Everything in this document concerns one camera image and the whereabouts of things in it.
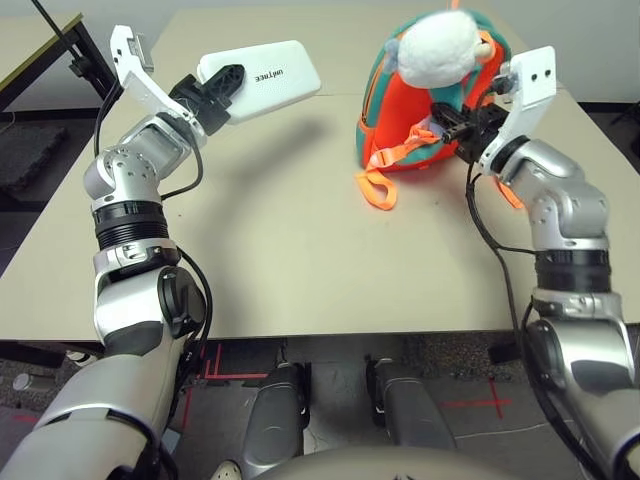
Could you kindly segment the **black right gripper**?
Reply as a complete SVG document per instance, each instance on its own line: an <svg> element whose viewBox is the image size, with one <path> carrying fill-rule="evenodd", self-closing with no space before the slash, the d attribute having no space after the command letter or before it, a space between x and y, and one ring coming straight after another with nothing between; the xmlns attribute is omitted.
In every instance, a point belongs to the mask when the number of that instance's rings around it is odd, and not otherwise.
<svg viewBox="0 0 640 480"><path fill-rule="evenodd" d="M478 163L481 154L497 136L505 121L505 109L500 106L483 106L471 113L462 105L460 109L445 102L431 106L431 116L440 126L451 126L442 132L443 143L458 141L457 156L466 163Z"/></svg>

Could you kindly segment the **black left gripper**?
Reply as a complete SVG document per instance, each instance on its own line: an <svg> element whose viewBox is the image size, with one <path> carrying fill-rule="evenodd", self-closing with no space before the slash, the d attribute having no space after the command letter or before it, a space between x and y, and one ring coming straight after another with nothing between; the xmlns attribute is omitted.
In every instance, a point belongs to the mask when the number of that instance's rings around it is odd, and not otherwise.
<svg viewBox="0 0 640 480"><path fill-rule="evenodd" d="M225 65L207 81L207 94L212 100L230 104L232 96L241 88L244 77L243 65ZM212 104L192 74L187 74L177 82L169 92L169 97L196 117L207 136L212 136L231 118L224 105Z"/></svg>

